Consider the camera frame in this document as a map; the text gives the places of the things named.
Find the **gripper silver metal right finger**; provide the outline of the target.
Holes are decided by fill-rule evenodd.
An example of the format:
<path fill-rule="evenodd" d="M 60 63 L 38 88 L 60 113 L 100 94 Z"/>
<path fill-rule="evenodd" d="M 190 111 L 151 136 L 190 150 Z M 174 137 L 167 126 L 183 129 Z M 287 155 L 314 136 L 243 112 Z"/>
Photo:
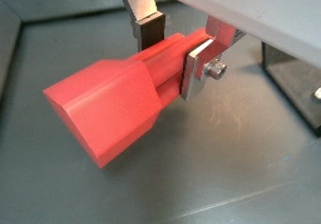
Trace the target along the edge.
<path fill-rule="evenodd" d="M 219 80 L 227 65 L 222 63 L 222 53 L 244 36 L 234 26 L 214 17 L 207 18 L 206 34 L 208 37 L 188 52 L 186 56 L 180 97 L 190 100 L 203 89 L 206 79 Z"/>

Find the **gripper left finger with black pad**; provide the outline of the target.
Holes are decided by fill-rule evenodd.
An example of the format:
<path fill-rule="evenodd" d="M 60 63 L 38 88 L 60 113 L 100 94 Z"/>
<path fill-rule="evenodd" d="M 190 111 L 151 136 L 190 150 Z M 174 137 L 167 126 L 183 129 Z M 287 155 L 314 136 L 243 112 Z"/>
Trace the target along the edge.
<path fill-rule="evenodd" d="M 157 11 L 155 0 L 123 0 L 123 3 L 141 52 L 164 39 L 166 15 Z"/>

